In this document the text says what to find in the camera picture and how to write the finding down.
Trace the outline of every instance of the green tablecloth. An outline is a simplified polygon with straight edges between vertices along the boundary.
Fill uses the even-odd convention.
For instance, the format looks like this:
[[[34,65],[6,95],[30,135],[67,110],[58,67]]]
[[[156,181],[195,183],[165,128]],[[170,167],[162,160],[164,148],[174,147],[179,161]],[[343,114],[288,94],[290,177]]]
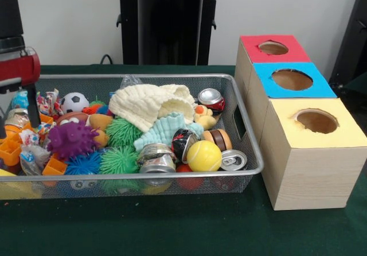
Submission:
[[[234,67],[44,66],[42,73],[234,73]],[[0,255],[367,255],[367,178],[344,209],[272,210],[240,194],[0,201]]]

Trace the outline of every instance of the basket handle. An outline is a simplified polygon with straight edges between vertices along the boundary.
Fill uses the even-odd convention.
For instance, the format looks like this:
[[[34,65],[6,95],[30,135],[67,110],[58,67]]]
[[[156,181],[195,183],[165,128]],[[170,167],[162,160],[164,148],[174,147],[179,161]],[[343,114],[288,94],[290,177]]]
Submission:
[[[233,122],[236,128],[237,134],[240,140],[243,140],[247,130],[246,130],[245,122],[243,121],[243,117],[241,115],[241,111],[238,105],[232,114],[232,118],[233,118]]]

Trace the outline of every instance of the wooden box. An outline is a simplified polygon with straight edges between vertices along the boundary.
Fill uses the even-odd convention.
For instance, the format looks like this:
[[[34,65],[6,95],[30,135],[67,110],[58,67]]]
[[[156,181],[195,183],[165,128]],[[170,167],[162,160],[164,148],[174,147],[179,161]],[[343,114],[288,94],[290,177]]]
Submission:
[[[241,36],[236,83],[245,100],[254,63],[307,63],[310,58],[292,35]]]
[[[345,207],[367,158],[340,99],[271,99],[260,148],[274,210]]]
[[[260,142],[269,98],[336,98],[313,63],[253,64],[245,105]]]

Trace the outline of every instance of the white towel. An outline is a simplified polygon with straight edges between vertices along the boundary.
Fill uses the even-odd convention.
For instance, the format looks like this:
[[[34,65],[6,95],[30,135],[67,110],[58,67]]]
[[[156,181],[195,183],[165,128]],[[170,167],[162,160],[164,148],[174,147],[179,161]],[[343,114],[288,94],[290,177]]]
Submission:
[[[141,84],[116,91],[109,110],[146,133],[153,123],[172,112],[182,113],[186,124],[194,119],[194,98],[187,86]]]

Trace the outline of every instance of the wire mesh basket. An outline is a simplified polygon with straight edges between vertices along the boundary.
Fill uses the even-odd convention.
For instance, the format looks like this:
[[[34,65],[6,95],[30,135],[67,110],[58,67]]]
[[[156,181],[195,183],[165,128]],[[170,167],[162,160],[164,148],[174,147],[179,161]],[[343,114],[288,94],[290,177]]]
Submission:
[[[263,159],[233,77],[225,74],[135,76],[144,84],[186,85],[194,97],[209,87],[220,91],[226,105],[215,128],[224,129],[232,140],[233,148],[246,154],[245,169],[191,173],[0,177],[0,199],[238,193],[246,188],[253,175],[261,172]],[[56,88],[61,97],[77,91],[90,100],[94,100],[97,95],[99,100],[108,102],[109,93],[120,87],[123,77],[124,75],[42,75],[37,82],[37,90],[44,94]]]

